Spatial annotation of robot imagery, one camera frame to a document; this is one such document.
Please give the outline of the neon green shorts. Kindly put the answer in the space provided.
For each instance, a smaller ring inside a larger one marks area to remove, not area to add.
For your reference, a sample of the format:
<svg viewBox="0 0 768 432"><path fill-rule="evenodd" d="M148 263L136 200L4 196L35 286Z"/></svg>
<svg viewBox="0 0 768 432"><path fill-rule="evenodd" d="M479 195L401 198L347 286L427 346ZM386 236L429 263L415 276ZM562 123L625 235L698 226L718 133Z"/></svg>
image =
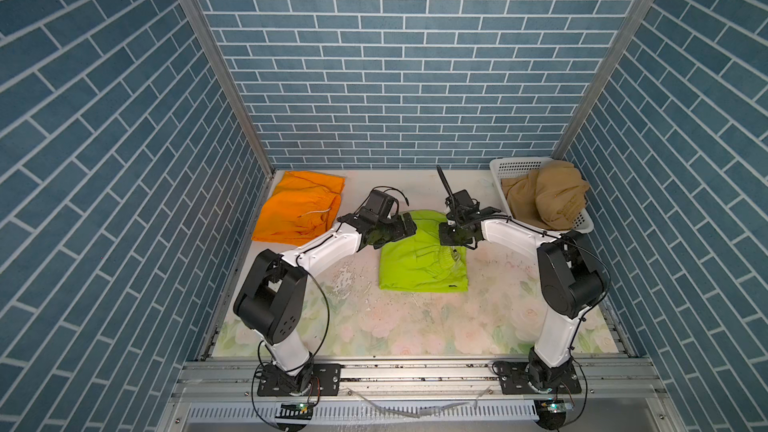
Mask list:
<svg viewBox="0 0 768 432"><path fill-rule="evenodd" d="M466 250L444 246L439 226L443 213L412 211L416 233L381 249L379 288L411 293L461 293L469 288Z"/></svg>

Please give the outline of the tan brown shorts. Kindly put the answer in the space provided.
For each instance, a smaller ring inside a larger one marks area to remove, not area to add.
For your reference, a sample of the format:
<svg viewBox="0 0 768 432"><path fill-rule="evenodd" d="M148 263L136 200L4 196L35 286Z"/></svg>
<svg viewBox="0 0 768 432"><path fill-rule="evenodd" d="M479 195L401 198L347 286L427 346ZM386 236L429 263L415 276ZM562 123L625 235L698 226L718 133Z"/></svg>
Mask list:
<svg viewBox="0 0 768 432"><path fill-rule="evenodd" d="M553 160L526 175L501 180L512 216L528 225L550 230L573 228L586 207L589 183L576 167Z"/></svg>

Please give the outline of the aluminium corner post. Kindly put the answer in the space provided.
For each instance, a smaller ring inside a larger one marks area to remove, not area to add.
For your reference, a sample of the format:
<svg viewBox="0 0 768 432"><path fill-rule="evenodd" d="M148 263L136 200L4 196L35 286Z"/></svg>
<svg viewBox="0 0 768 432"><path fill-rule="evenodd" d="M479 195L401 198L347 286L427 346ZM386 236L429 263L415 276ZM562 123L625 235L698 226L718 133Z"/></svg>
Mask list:
<svg viewBox="0 0 768 432"><path fill-rule="evenodd" d="M555 145L551 158L565 157L653 3L654 0L633 0L605 57L598 65L594 77L586 87L578 106L574 109L572 117Z"/></svg>
<svg viewBox="0 0 768 432"><path fill-rule="evenodd" d="M227 63L221 53L208 21L206 20L199 1L178 0L178 2L181 5L195 37L198 39L202 51L209 61L214 75L231 106L235 118L255 154L257 162L264 174L267 177L272 177L275 173L274 166L271 164L266 149L258 136L253 121L243 102L241 94L237 89L232 74L227 67Z"/></svg>

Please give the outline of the aluminium corner post right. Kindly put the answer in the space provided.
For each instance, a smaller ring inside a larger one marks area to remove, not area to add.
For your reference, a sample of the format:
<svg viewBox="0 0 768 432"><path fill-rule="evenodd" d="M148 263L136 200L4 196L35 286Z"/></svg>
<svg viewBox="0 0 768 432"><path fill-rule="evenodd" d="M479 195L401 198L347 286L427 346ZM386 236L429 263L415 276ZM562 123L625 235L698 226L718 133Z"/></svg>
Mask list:
<svg viewBox="0 0 768 432"><path fill-rule="evenodd" d="M578 106L574 109L572 117L555 145L551 158L565 157L653 3L654 0L633 0L605 57L598 65L594 77L586 87Z"/></svg>

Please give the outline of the white plastic laundry basket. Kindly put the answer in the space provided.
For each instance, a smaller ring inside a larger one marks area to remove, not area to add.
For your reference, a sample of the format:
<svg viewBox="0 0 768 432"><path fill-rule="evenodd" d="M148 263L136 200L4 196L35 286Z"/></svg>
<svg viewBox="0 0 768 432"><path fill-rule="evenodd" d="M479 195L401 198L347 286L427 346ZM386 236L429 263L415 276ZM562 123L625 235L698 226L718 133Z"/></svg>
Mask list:
<svg viewBox="0 0 768 432"><path fill-rule="evenodd" d="M490 161L489 168L494 185L501 197L503 210L507 214L511 215L512 211L502 190L502 180L526 176L529 172L540 169L549 162L552 162L549 157L509 157L496 158ZM573 229L582 234L588 234L594 230L594 222L586 209L583 209L576 217Z"/></svg>

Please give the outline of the orange shorts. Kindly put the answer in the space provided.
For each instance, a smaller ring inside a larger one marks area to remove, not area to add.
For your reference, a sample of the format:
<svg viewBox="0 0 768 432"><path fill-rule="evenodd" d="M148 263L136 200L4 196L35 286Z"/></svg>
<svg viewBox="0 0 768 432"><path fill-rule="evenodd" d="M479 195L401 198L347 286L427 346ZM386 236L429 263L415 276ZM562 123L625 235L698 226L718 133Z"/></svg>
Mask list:
<svg viewBox="0 0 768 432"><path fill-rule="evenodd" d="M339 176L285 172L262 207L251 239L301 246L319 237L337 217L344 186Z"/></svg>

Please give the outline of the aluminium front rail frame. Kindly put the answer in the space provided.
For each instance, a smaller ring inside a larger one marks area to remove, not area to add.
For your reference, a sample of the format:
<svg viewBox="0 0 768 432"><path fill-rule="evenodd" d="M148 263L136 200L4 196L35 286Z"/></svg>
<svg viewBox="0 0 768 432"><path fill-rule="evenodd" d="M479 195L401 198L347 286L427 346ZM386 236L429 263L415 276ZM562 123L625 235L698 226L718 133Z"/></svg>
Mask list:
<svg viewBox="0 0 768 432"><path fill-rule="evenodd" d="M588 356L575 369L582 392L504 395L495 361L519 357L321 358L341 365L337 396L259 397L258 360L189 362L160 419L163 431L680 431L683 421L651 361L624 355ZM409 419L384 415L360 392L386 407L471 402L477 407Z"/></svg>

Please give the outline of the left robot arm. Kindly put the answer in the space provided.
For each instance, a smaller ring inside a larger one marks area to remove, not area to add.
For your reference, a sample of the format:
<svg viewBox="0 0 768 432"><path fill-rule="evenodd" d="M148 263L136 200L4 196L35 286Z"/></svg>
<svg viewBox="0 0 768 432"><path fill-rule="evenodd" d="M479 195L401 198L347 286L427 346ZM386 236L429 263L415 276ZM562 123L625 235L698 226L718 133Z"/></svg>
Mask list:
<svg viewBox="0 0 768 432"><path fill-rule="evenodd" d="M365 212L342 216L331 229L286 252L260 252L234 297L233 313L264 340L274 366L294 378L314 358L296 328L308 281L341 259L367 247L412 237L417 225L410 213L382 218Z"/></svg>

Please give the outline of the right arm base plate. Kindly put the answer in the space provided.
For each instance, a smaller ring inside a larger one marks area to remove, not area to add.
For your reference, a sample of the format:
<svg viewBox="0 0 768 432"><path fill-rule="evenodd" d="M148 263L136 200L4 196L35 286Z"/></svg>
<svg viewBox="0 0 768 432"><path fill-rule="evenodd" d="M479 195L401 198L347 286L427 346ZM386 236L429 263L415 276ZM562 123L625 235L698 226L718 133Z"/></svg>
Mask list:
<svg viewBox="0 0 768 432"><path fill-rule="evenodd" d="M572 360L555 368L547 367L539 360L530 363L495 361L490 370L498 378L504 395L544 395L556 392L576 395L582 392Z"/></svg>

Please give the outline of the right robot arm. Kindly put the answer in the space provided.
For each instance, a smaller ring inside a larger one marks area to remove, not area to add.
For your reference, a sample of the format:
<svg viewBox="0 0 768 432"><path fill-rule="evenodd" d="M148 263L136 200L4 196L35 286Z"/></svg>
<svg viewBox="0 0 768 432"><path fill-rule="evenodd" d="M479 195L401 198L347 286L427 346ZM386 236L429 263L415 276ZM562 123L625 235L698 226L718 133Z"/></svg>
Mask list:
<svg viewBox="0 0 768 432"><path fill-rule="evenodd" d="M532 388L557 388L571 373L573 347L586 316L606 298L610 280L604 264L578 232L537 229L493 214L439 225L444 246L474 248L481 241L535 256L542 297L548 306L539 337L529 352L527 380Z"/></svg>

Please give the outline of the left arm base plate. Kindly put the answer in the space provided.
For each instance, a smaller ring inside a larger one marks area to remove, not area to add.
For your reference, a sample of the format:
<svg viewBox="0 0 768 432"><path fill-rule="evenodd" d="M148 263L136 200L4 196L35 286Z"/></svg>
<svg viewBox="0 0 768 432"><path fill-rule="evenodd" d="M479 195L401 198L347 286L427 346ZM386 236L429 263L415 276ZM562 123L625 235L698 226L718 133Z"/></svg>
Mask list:
<svg viewBox="0 0 768 432"><path fill-rule="evenodd" d="M259 397L313 395L337 396L342 367L338 363L310 363L297 374L290 375L277 365L268 363L256 375Z"/></svg>

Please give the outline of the aluminium corner post left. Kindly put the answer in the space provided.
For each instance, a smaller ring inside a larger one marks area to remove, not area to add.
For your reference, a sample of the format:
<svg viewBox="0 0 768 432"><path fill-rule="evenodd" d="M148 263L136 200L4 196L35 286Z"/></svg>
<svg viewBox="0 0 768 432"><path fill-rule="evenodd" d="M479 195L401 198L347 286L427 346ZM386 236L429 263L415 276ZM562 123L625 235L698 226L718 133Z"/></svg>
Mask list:
<svg viewBox="0 0 768 432"><path fill-rule="evenodd" d="M253 121L243 102L241 94L237 89L232 74L227 67L227 63L221 53L208 21L206 20L199 1L178 0L178 2L181 5L195 37L198 39L202 51L209 61L214 75L231 106L235 118L255 154L257 162L264 174L267 177L272 177L275 173L274 166L271 164L266 149L258 136Z"/></svg>

